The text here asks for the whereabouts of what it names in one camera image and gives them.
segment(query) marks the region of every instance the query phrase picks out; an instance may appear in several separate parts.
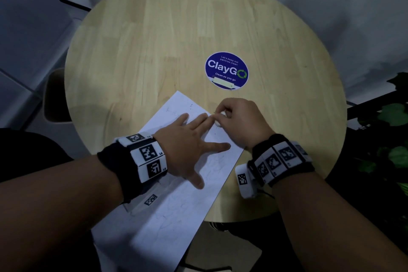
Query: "hand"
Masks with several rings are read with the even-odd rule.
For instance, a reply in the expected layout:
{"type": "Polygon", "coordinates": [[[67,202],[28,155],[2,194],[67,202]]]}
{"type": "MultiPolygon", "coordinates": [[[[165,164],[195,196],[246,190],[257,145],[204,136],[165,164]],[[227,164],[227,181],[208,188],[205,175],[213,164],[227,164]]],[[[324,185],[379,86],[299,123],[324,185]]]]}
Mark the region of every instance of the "hand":
{"type": "Polygon", "coordinates": [[[203,189],[204,181],[194,170],[200,156],[208,152],[229,150],[229,143],[204,142],[201,137],[214,124],[214,117],[199,115],[187,125],[188,114],[182,114],[174,123],[158,130],[153,137],[166,155],[167,170],[176,177],[183,177],[196,188],[203,189]]]}
{"type": "Polygon", "coordinates": [[[275,134],[253,101],[226,98],[212,115],[229,137],[239,146],[252,149],[275,134]],[[221,114],[226,111],[227,117],[221,114]]]}

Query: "small white object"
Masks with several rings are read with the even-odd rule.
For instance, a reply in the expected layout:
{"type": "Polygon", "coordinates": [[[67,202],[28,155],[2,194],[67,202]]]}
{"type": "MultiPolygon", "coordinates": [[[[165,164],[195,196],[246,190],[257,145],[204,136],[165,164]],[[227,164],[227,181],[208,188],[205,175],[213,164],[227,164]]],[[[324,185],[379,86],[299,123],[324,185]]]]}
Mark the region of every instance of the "small white object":
{"type": "MultiPolygon", "coordinates": [[[[222,115],[224,115],[225,117],[227,117],[227,113],[225,113],[225,111],[221,112],[222,115]]],[[[214,123],[217,127],[221,127],[220,123],[216,120],[214,123]]]]}
{"type": "Polygon", "coordinates": [[[237,176],[238,188],[241,196],[244,199],[255,198],[258,195],[257,183],[251,172],[248,170],[247,164],[235,167],[235,175],[237,176]]]}

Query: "wood grain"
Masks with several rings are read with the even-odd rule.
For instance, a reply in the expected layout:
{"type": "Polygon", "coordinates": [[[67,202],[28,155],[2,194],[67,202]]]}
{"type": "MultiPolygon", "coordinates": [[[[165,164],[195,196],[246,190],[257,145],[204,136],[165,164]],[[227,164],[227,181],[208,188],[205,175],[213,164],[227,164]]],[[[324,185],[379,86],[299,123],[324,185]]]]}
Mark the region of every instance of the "wood grain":
{"type": "MultiPolygon", "coordinates": [[[[334,64],[314,32],[276,0],[102,0],[75,33],[65,71],[69,112],[92,154],[140,130],[177,90],[209,112],[226,97],[255,101],[323,177],[343,145],[346,100],[334,64]],[[206,60],[220,51],[247,64],[241,89],[208,80],[206,60]]],[[[250,157],[244,152],[237,164],[250,157]]],[[[207,221],[277,210],[266,196],[243,200],[234,175],[207,221]]]]}

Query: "black wrist strap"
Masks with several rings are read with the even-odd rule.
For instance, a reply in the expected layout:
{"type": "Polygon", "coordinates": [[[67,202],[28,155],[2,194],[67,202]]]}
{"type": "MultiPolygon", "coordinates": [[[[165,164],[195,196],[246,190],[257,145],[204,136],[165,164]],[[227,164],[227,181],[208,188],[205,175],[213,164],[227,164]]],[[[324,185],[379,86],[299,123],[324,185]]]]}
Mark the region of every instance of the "black wrist strap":
{"type": "Polygon", "coordinates": [[[129,203],[130,200],[143,193],[147,185],[142,185],[140,182],[137,165],[126,147],[115,142],[106,146],[97,153],[97,156],[99,161],[118,177],[123,192],[123,203],[129,203]]]}
{"type": "Polygon", "coordinates": [[[275,134],[252,149],[248,167],[261,186],[267,183],[272,187],[290,175],[314,171],[311,162],[299,143],[275,134]]]}

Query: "black cable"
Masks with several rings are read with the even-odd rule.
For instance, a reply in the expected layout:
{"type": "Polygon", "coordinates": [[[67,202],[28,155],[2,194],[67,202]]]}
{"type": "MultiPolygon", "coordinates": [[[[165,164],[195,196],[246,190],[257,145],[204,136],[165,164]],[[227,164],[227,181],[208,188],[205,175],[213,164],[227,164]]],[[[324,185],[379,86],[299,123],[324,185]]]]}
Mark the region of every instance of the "black cable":
{"type": "Polygon", "coordinates": [[[269,197],[275,199],[275,197],[273,197],[271,194],[268,194],[266,191],[264,191],[264,190],[262,190],[262,189],[259,189],[259,188],[258,188],[258,192],[261,193],[261,194],[265,194],[265,195],[267,195],[267,196],[269,196],[269,197]]]}

